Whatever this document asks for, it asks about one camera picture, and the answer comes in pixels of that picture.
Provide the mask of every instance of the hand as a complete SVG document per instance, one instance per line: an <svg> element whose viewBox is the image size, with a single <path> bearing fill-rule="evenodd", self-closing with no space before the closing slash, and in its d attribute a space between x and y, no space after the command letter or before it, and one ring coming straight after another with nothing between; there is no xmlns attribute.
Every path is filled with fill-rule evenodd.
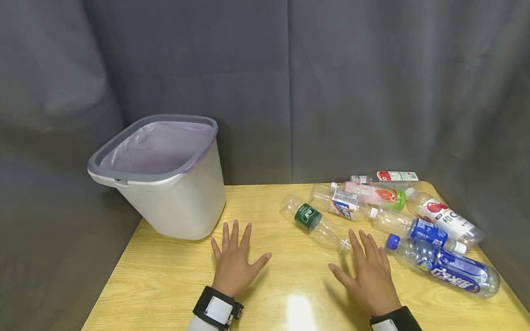
<svg viewBox="0 0 530 331"><path fill-rule="evenodd" d="M239 238L239 224L234 220L232 236L228 233L228 224L223 224L223 251L217 246L215 238L211 238L217 266L215 268L214 283L211 287L226 296L235 298L243 294L261 269L269 262L272 254L263 254L254 264L248 263L249 242L252 224L248 223L245 233L241 237L241 244L237 246Z"/></svg>
<svg viewBox="0 0 530 331"><path fill-rule="evenodd" d="M352 229L349 230L351 247L354 251L354 268L357 277L352 279L334 265L329 267L335 278L346 287L357 303L373 317L383 316L401 308L401 303L396 293L392 277L390 276L390 263L386 257L385 249L377 248L372 235L360 230L359 237L364 245L361 247Z"/></svg>

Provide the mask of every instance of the gray backdrop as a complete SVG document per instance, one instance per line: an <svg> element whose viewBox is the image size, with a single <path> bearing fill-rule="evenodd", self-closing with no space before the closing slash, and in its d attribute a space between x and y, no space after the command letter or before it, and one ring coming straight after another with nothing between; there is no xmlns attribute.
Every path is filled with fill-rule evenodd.
<svg viewBox="0 0 530 331"><path fill-rule="evenodd" d="M139 219L85 162L156 113L217 120L226 184L419 172L530 307L529 15L525 0L4 4L0 329L81 328Z"/></svg>

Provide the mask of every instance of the wrist strap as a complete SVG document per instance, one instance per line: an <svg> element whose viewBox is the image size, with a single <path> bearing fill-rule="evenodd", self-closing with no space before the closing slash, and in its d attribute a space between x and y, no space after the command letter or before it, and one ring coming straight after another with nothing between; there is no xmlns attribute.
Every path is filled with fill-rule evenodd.
<svg viewBox="0 0 530 331"><path fill-rule="evenodd" d="M193 313L219 330L228 330L232 319L239 319L243 305L234 298L206 286L193 309Z"/></svg>
<svg viewBox="0 0 530 331"><path fill-rule="evenodd" d="M373 331L421 331L407 306L370 320Z"/></svg>

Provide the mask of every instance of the clear plastic bottle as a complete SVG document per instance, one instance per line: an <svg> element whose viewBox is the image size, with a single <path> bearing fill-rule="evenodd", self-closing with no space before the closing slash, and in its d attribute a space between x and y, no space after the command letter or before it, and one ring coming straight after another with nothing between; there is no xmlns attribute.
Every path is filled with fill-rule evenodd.
<svg viewBox="0 0 530 331"><path fill-rule="evenodd" d="M389 190L382 189L380 187L359 185L354 182L344 182L344 183L331 183L331 186L324 184L315 184L313 186L313 191L311 196L315 197L317 195L322 196L333 196L337 191L341 195L346 193L355 194L359 197L359 202L362 205L381 205L389 204L392 208L397 210L402 210L405 207L405 192L400 190Z"/></svg>
<svg viewBox="0 0 530 331"><path fill-rule="evenodd" d="M379 208L371 208L368 217L376 229L396 234L402 238L425 240L457 254L464 255L467 252L467 247L464 244L449 238L447 232L436 225L388 206L382 205Z"/></svg>
<svg viewBox="0 0 530 331"><path fill-rule="evenodd" d="M449 236L470 248L478 244L484 234L475 225L455 213L437 198L425 192L418 192L414 188L405 191L407 208L425 220L447 231Z"/></svg>
<svg viewBox="0 0 530 331"><path fill-rule="evenodd" d="M394 251L399 260L477 296L489 298L499 290L499 274L493 267L450 253L426 241L401 240L391 234L386 248Z"/></svg>
<svg viewBox="0 0 530 331"><path fill-rule="evenodd" d="M281 205L280 214L288 220L303 225L319 243L333 246L343 252L351 250L349 239L339 234L340 230L335 223L323 217L320 212L300 198L288 194Z"/></svg>
<svg viewBox="0 0 530 331"><path fill-rule="evenodd" d="M418 189L421 185L416 173L407 171L376 171L369 175L351 175L350 181L356 184L401 191L410 187Z"/></svg>
<svg viewBox="0 0 530 331"><path fill-rule="evenodd" d="M325 210L351 220L359 220L368 215L369 207L360 201L359 195L348 193L343 189L344 184L328 186L315 184L311 189L309 204L318 210Z"/></svg>

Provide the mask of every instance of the green bottle label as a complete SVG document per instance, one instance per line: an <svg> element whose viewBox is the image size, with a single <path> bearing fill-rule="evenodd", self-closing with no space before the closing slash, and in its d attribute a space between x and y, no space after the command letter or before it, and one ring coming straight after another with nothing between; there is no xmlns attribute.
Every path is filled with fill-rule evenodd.
<svg viewBox="0 0 530 331"><path fill-rule="evenodd" d="M407 201L407 196L405 195L405 192L401 190L395 190L396 192L396 202L392 205L392 208L397 210L402 210L405 207L405 203Z"/></svg>
<svg viewBox="0 0 530 331"><path fill-rule="evenodd" d="M311 225L316 220L319 220L322 217L320 212L316 211L313 207L304 203L295 214L295 220L303 224L308 230L311 230Z"/></svg>

